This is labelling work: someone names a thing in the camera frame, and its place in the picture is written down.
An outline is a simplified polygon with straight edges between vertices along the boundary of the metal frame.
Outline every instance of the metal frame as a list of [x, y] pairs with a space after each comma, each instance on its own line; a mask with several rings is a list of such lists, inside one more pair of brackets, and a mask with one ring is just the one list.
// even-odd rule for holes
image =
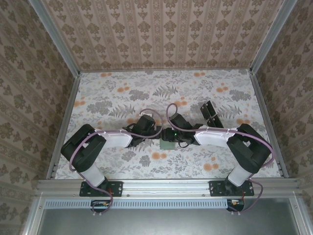
[[289, 176], [288, 176], [288, 172], [286, 169], [286, 165], [284, 163], [282, 153], [280, 152], [278, 141], [277, 141], [277, 138], [275, 136], [275, 132], [274, 132], [272, 123], [271, 123], [269, 115], [268, 115], [268, 110], [266, 108], [266, 104], [265, 104], [265, 101], [264, 101], [263, 96], [262, 96], [259, 82], [257, 80], [255, 73], [251, 73], [249, 71], [249, 74], [250, 74], [250, 79], [251, 79], [252, 86], [254, 88], [254, 92], [256, 95], [256, 99], [257, 99], [259, 106], [260, 106], [260, 110], [261, 110], [261, 114], [262, 114], [262, 117], [264, 120], [264, 124], [265, 124], [266, 130], [268, 132], [268, 138], [269, 138], [270, 144], [272, 145], [273, 150], [274, 150], [275, 155], [276, 155], [275, 156], [276, 162], [278, 164], [278, 167], [280, 167], [280, 171], [282, 171], [282, 175], [285, 178], [288, 178]]
[[[119, 200], [212, 200], [227, 199], [229, 197], [211, 197], [209, 181], [222, 179], [176, 179], [176, 180], [120, 180], [124, 182], [123, 195]], [[262, 198], [289, 198], [300, 234], [312, 234], [312, 225], [303, 202], [299, 198], [301, 190], [296, 179], [286, 178], [256, 178], [255, 181], [264, 187]], [[79, 197], [81, 180], [40, 180], [35, 200], [24, 230], [24, 235], [37, 234], [45, 209], [45, 202], [49, 199], [71, 199], [75, 201], [85, 199], [108, 199], [107, 197]], [[260, 186], [253, 184], [256, 198], [260, 193]]]
[[[260, 87], [255, 75], [250, 73], [251, 82], [255, 89], [257, 101], [260, 105], [261, 113], [268, 131], [269, 139], [276, 152], [276, 159], [281, 166], [285, 177], [288, 177], [286, 167], [282, 161], [281, 153], [275, 138], [272, 125], [266, 110]], [[35, 200], [30, 209], [30, 213], [24, 229], [24, 235], [37, 234], [40, 222], [45, 210], [45, 202], [49, 199], [71, 199], [75, 201], [86, 198], [79, 197], [81, 180], [53, 180], [51, 176], [57, 168], [60, 157], [60, 149], [65, 140], [67, 127], [69, 124], [72, 108], [79, 88], [79, 78], [74, 81], [64, 120], [58, 140], [53, 152], [52, 161], [47, 174], [48, 180], [41, 180], [37, 186]], [[119, 180], [123, 181], [123, 195], [119, 200], [212, 200], [210, 196], [208, 181], [222, 179], [172, 179], [172, 180]], [[300, 234], [313, 234], [312, 224], [309, 219], [303, 200], [300, 198], [301, 191], [298, 188], [296, 179], [287, 178], [256, 178], [257, 182], [264, 187], [262, 198], [289, 198], [293, 206], [293, 213]], [[255, 195], [249, 198], [256, 198], [260, 192], [259, 185], [253, 185]], [[227, 197], [214, 197], [214, 199], [226, 199]], [[88, 199], [107, 199], [90, 197]]]
[[268, 54], [270, 48], [275, 42], [280, 30], [284, 26], [290, 12], [292, 11], [294, 5], [297, 3], [297, 0], [285, 0], [283, 1], [272, 25], [270, 26], [268, 33], [263, 40], [257, 54], [255, 55], [250, 69], [256, 73], [260, 68], [262, 62], [264, 61], [266, 55]]
[[61, 156], [61, 148], [63, 146], [65, 136], [67, 134], [67, 127], [70, 121], [70, 116], [72, 114], [74, 103], [75, 103], [75, 98], [78, 92], [79, 83], [80, 83], [80, 78], [75, 78], [73, 86], [72, 86], [72, 90], [68, 99], [67, 108], [65, 109], [65, 113], [64, 113], [62, 124], [61, 124], [60, 132], [57, 138], [57, 142], [53, 150], [53, 154], [52, 154], [50, 166], [46, 175], [46, 179], [50, 179], [51, 177], [53, 177], [53, 174], [56, 171], [57, 163], [59, 162], [59, 159]]
[[55, 26], [52, 18], [50, 17], [49, 12], [45, 8], [43, 1], [41, 0], [29, 0], [30, 4], [33, 6], [35, 12], [37, 13], [40, 21], [43, 23], [46, 31], [49, 33], [53, 43], [57, 47], [58, 51], [62, 55], [65, 63], [67, 64], [69, 70], [74, 77], [79, 75], [79, 69], [76, 65], [74, 58], [72, 57], [71, 52], [66, 46], [65, 42], [62, 39], [61, 34], [59, 33], [57, 27]]

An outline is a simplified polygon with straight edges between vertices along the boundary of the wall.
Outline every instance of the wall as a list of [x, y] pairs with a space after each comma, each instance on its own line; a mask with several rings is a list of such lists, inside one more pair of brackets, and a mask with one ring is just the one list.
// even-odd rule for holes
[[248, 68], [282, 0], [43, 0], [80, 70]]
[[0, 234], [17, 234], [45, 178], [73, 83], [26, 0], [0, 1]]
[[313, 215], [313, 1], [297, 2], [257, 77], [289, 174]]

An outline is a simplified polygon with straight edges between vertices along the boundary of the gray leaf pattern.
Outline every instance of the gray leaf pattern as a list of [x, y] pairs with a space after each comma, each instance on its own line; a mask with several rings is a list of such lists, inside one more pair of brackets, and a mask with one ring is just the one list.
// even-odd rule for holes
[[[66, 139], [86, 123], [102, 130], [126, 127], [136, 123], [145, 108], [158, 111], [165, 128], [169, 127], [165, 109], [170, 103], [176, 103], [178, 112], [192, 125], [205, 124], [200, 107], [208, 100], [225, 128], [248, 123], [268, 139], [247, 70], [81, 73], [80, 78]], [[153, 118], [160, 125], [160, 118]], [[8, 127], [6, 133], [11, 138], [16, 134]], [[180, 148], [176, 144], [174, 150], [161, 150], [160, 140], [146, 139], [132, 148], [104, 148], [95, 163], [109, 179], [166, 179], [224, 178], [237, 161], [227, 148]], [[256, 176], [279, 176], [277, 165], [271, 167], [262, 168]], [[20, 183], [27, 180], [24, 174], [14, 178]], [[77, 178], [62, 156], [56, 179]]]

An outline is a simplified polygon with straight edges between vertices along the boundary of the ventilation slot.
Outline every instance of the ventilation slot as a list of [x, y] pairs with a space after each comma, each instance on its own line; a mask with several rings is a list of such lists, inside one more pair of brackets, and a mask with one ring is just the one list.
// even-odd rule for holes
[[[90, 209], [90, 199], [49, 199], [45, 202], [45, 209]], [[131, 200], [115, 199], [112, 209], [209, 209], [227, 208], [226, 199], [199, 200]]]

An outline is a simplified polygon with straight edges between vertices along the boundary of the black motor joint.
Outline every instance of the black motor joint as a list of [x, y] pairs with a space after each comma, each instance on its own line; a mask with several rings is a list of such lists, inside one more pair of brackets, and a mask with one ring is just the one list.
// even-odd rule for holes
[[[192, 126], [188, 121], [186, 121], [182, 115], [176, 113], [170, 117], [170, 121], [177, 127], [181, 129], [198, 129], [202, 126], [202, 124], [195, 124]], [[161, 126], [156, 126], [156, 122], [154, 119], [148, 115], [143, 115], [140, 117], [137, 123], [132, 123], [127, 127], [123, 127], [130, 134], [138, 134], [142, 136], [151, 136], [155, 135], [161, 129]], [[162, 139], [167, 142], [176, 142], [176, 143], [187, 143], [199, 145], [198, 142], [194, 138], [195, 132], [184, 132], [179, 131], [174, 128], [166, 128], [162, 130], [162, 132], [155, 136], [152, 139], [158, 140]], [[145, 141], [145, 138], [132, 136], [132, 141], [128, 147], [135, 147], [141, 142]]]
[[[130, 134], [138, 134], [142, 136], [152, 136], [155, 135], [160, 129], [160, 126], [156, 127], [155, 130], [155, 120], [150, 117], [149, 115], [144, 114], [143, 116], [140, 117], [140, 119], [137, 121], [137, 123], [132, 123], [128, 125], [127, 127], [123, 127], [124, 130], [129, 132]], [[137, 137], [132, 135], [132, 141], [128, 145], [128, 148], [130, 147], [136, 147], [138, 144], [141, 142], [145, 141], [145, 138], [142, 137]]]
[[[177, 127], [181, 129], [186, 130], [194, 130], [198, 129], [202, 126], [202, 124], [195, 124], [192, 126], [188, 121], [186, 121], [182, 115], [179, 113], [176, 113], [170, 117], [170, 121]], [[176, 142], [176, 143], [182, 143], [185, 142], [187, 144], [195, 144], [199, 145], [198, 142], [195, 140], [194, 135], [196, 132], [184, 132], [179, 131], [175, 128], [166, 128], [162, 131], [161, 138], [164, 141], [168, 142]]]

